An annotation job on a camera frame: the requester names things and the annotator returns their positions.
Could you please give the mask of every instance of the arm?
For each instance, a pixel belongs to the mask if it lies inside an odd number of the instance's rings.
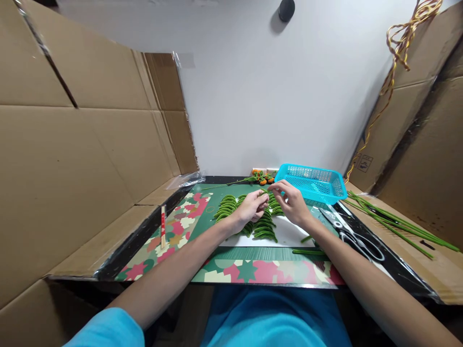
[[[228,237],[240,232],[250,220],[262,217],[269,200],[261,190],[248,194],[227,218],[188,242],[180,250],[137,280],[108,307],[120,307],[146,329],[185,289],[208,256]]]
[[[316,239],[363,308],[398,346],[462,345],[401,286],[313,217],[298,189],[282,180],[269,190],[286,217]]]

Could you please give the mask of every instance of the printed symbol on cardboard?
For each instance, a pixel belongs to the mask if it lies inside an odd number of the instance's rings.
[[[368,168],[370,167],[371,165],[371,162],[373,161],[373,157],[369,157],[367,155],[364,155],[362,157],[362,160],[360,161],[359,165],[358,165],[358,169],[360,171],[363,171],[363,172],[367,172],[368,171]]]
[[[359,162],[360,162],[359,157],[355,157],[352,164],[354,165],[354,167],[357,167]]]

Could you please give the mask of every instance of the forearm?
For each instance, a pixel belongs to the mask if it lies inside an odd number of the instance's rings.
[[[183,291],[208,256],[243,226],[236,216],[223,219],[155,266],[108,307],[123,308],[142,329],[147,328]]]
[[[342,242],[317,220],[304,224],[364,309],[398,346],[461,346],[401,286]]]

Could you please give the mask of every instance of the wrist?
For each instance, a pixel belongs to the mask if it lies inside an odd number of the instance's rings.
[[[246,225],[248,220],[243,219],[239,214],[232,213],[226,219],[230,222],[230,235],[240,232]]]
[[[300,227],[307,231],[310,235],[322,232],[324,229],[323,224],[311,213],[303,218]]]

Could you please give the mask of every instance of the green cutting mat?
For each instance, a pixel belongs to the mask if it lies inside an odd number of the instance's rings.
[[[214,187],[217,185],[211,184],[199,184],[196,185],[191,192],[198,193],[202,192],[202,189],[208,187]],[[197,238],[203,232],[208,230],[212,225],[214,225],[215,220],[212,218],[214,217],[216,211],[218,210],[218,206],[222,201],[223,197],[227,194],[234,195],[238,197],[242,194],[248,194],[255,190],[263,188],[268,188],[269,186],[260,186],[256,184],[252,185],[231,185],[227,187],[220,187],[214,189],[204,190],[203,192],[213,192],[214,194],[211,197],[211,200],[207,204],[205,211],[203,212],[201,218],[199,219],[198,223],[196,224],[191,236],[190,241]],[[329,231],[335,234],[338,237],[338,233],[333,228],[333,226],[323,217],[323,215],[317,209],[314,209],[314,206],[325,208],[329,210],[329,208],[320,202],[315,202],[311,200],[306,200],[306,204],[310,210],[310,212],[318,218],[323,225],[327,227]],[[306,255],[302,254],[293,254],[293,248],[290,247],[218,247],[217,250],[213,253],[214,259],[248,259],[248,260],[307,260]],[[326,261],[328,258],[326,256],[310,256],[312,260],[323,260]]]

